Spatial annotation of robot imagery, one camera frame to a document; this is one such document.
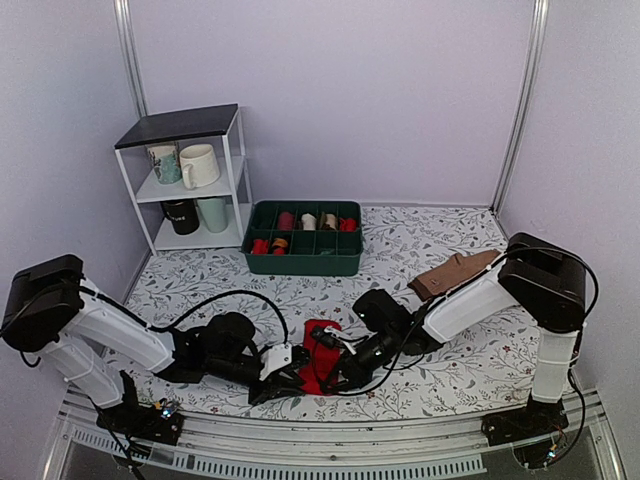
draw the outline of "mug handle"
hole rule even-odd
[[[193,190],[194,188],[196,188],[191,179],[192,170],[193,165],[191,165],[190,163],[182,167],[182,180],[184,181],[184,186],[187,187],[188,190]]]

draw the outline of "shelf board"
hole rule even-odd
[[[240,185],[242,171],[245,166],[244,162],[245,157],[240,155],[231,157],[235,183],[233,191],[237,191],[238,185]],[[220,166],[220,178],[211,185],[194,188],[193,190],[188,190],[182,180],[170,185],[162,185],[158,182],[155,172],[151,170],[138,190],[138,193],[136,193],[136,202],[150,203],[165,200],[179,200],[181,198],[223,197],[225,195],[231,195],[232,189],[229,186],[229,175],[227,174],[227,164],[224,161],[224,157],[218,158],[218,165]]]
[[[249,225],[249,217],[251,216],[251,204],[240,204],[240,216],[244,230]],[[220,248],[220,247],[239,247],[242,245],[243,238],[238,235],[238,227],[236,217],[233,212],[233,205],[227,205],[227,218],[229,225],[224,232],[211,233],[207,230],[204,222],[200,222],[198,230],[190,235],[178,235],[173,231],[171,222],[165,219],[160,226],[154,246],[156,250],[188,250],[194,248]]]
[[[238,114],[238,104],[193,108],[147,115],[138,120],[114,148],[139,147],[187,138],[226,135]]]

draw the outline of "floral tablecloth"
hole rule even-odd
[[[502,248],[505,238],[486,209],[366,207],[364,252],[354,277],[252,275],[237,249],[161,252],[144,269],[128,306],[165,325],[204,298],[249,289],[271,298],[287,319],[293,343],[301,343],[304,322],[331,319],[344,331],[368,333],[351,311],[371,288],[384,288],[410,311],[420,306],[407,288],[416,275],[453,253]],[[214,313],[239,311],[258,329],[256,343],[276,343],[282,331],[271,309],[259,300],[225,298],[185,321],[206,324]],[[129,372],[140,399],[178,400],[185,410],[219,415],[300,421],[369,421],[423,418],[490,410],[523,403],[536,362],[538,331],[522,309],[507,309],[457,336],[409,370],[394,372],[379,389],[358,397],[305,396],[252,407],[247,389],[205,377],[198,385],[169,384],[127,358],[108,352],[106,360]],[[413,358],[402,358],[399,365]]]

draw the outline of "brown cloth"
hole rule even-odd
[[[426,302],[474,277],[498,255],[500,252],[497,250],[487,250],[468,257],[456,253],[442,265],[418,275],[409,283],[409,288],[418,294],[420,300]]]

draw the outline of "white wall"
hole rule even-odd
[[[151,112],[246,106],[257,198],[491,202],[532,1],[131,8]]]
[[[571,249],[602,299],[578,364],[640,478],[640,3],[551,3],[540,75],[502,218]]]
[[[113,2],[2,2],[0,105],[0,308],[17,270],[68,252],[121,298],[147,247],[111,149],[135,121]],[[65,385],[0,343],[0,478],[34,479]]]

